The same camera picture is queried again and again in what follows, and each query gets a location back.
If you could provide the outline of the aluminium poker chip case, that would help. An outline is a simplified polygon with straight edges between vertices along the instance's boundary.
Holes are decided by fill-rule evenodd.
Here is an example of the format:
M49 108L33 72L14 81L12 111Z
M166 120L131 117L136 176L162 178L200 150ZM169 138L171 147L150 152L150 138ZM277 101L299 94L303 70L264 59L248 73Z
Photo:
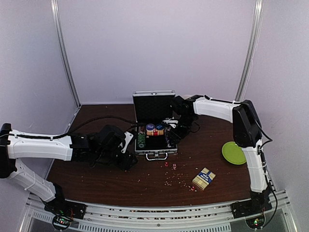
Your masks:
M170 102L175 97L175 91L135 91L132 97L137 122L137 133L140 126L146 126L147 124L154 124L155 126L162 124L164 131L169 130L169 126L165 125L163 120L174 118ZM166 160L170 155L176 154L177 151L176 145L172 148L167 147L165 134L146 138L145 148L138 148L137 139L135 141L135 153L145 156L148 161Z

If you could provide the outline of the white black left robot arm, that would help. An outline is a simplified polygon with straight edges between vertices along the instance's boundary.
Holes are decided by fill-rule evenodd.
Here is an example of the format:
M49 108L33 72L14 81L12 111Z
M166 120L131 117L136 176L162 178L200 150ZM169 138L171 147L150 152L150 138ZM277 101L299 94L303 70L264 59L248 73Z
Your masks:
M135 137L133 130L123 132L112 125L92 134L43 135L13 130L10 123L5 123L0 130L0 177L13 179L26 191L37 195L48 210L64 215L71 206L65 200L62 187L37 175L21 159L87 162L91 167L97 163L113 164L128 171L138 162L127 149Z

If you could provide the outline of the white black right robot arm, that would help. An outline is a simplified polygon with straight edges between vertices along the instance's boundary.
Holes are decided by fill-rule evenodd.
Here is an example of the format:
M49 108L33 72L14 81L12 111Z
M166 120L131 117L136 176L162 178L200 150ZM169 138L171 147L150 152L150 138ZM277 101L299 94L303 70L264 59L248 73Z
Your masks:
M250 199L231 204L233 216L246 217L271 209L268 196L272 188L263 153L265 143L262 141L265 133L253 103L250 100L230 102L214 100L206 95L194 95L188 99L174 97L170 105L179 115L176 122L170 123L167 132L171 145L178 144L191 132L191 126L198 116L211 116L232 123L233 139L245 155L251 182Z

